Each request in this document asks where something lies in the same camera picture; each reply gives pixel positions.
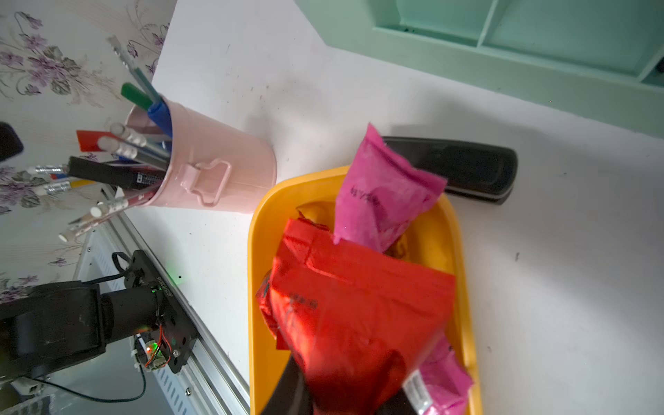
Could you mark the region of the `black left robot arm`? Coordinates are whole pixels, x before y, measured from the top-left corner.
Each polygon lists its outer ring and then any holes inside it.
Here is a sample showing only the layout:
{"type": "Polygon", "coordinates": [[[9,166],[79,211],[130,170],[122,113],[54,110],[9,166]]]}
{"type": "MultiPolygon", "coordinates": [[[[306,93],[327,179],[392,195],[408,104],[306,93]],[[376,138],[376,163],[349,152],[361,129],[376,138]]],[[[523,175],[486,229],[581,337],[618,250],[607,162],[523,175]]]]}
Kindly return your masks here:
{"type": "Polygon", "coordinates": [[[80,281],[38,285],[1,305],[1,380],[49,375],[105,353],[107,345],[157,328],[149,287],[103,293],[80,281]]]}

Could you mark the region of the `pink tea bag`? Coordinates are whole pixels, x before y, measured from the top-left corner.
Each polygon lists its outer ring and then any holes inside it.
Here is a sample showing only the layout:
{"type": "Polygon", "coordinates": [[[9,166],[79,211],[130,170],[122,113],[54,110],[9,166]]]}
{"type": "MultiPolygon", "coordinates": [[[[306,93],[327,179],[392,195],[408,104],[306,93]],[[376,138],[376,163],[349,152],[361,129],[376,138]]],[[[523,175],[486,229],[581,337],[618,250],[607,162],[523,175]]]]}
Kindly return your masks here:
{"type": "Polygon", "coordinates": [[[474,382],[443,337],[402,384],[417,414],[465,414],[474,382]]]}
{"type": "Polygon", "coordinates": [[[447,183],[413,167],[369,124],[335,200],[335,242],[387,251],[437,203],[447,183]]]}

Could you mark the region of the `yellow plastic storage tray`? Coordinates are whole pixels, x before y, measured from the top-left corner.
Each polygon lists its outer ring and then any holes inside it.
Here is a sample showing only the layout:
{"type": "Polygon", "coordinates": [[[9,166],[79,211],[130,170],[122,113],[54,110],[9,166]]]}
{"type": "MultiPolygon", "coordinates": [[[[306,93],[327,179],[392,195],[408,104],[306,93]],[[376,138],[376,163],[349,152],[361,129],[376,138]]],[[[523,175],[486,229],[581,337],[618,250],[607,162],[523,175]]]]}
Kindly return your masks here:
{"type": "Polygon", "coordinates": [[[272,188],[248,239],[254,414],[482,411],[461,233],[449,200],[396,242],[335,238],[346,168],[272,188]]]}

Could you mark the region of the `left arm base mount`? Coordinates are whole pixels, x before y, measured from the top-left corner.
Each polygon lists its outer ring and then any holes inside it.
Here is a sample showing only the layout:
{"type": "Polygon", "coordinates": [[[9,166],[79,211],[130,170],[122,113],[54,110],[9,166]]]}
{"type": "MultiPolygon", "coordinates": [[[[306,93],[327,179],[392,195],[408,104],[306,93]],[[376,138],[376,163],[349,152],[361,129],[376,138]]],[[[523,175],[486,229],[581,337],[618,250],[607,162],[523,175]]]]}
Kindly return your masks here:
{"type": "Polygon", "coordinates": [[[112,263],[124,289],[109,294],[110,340],[140,335],[145,343],[140,361],[146,368],[164,365],[172,373],[180,373],[199,338],[193,320],[145,251],[115,252],[112,263]]]}

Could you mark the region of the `red tea bag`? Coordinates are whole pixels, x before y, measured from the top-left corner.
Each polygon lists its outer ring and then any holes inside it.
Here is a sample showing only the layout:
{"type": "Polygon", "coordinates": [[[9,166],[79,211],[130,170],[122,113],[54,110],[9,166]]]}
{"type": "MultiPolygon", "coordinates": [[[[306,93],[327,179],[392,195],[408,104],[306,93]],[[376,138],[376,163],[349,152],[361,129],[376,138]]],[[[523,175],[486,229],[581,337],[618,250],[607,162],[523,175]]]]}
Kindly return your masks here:
{"type": "Polygon", "coordinates": [[[271,305],[317,414],[372,414],[443,337],[449,273],[289,220],[271,267],[271,305]]]}
{"type": "Polygon", "coordinates": [[[255,294],[255,297],[266,327],[275,339],[276,349],[289,350],[290,348],[286,340],[283,338],[278,322],[273,315],[273,306],[271,305],[271,271],[268,271],[265,274],[259,290],[257,290],[255,294]]]}

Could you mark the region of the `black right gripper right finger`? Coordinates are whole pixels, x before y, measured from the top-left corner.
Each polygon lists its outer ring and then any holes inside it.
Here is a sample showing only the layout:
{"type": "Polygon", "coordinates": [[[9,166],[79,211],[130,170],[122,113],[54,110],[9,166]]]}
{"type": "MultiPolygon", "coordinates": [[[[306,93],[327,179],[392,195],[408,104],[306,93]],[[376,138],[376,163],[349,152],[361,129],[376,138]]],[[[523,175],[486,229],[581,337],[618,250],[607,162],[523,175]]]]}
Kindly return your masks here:
{"type": "Polygon", "coordinates": [[[375,415],[417,415],[404,390],[388,399],[375,412],[375,415]]]}

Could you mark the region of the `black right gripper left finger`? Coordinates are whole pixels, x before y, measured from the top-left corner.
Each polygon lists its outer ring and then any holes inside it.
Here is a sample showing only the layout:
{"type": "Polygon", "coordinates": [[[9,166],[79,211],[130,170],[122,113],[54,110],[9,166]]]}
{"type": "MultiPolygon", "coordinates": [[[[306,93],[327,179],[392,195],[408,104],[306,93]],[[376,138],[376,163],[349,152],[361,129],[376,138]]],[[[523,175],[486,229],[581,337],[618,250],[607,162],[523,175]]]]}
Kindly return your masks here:
{"type": "Polygon", "coordinates": [[[299,366],[291,356],[261,415],[313,415],[311,394],[299,366]]]}

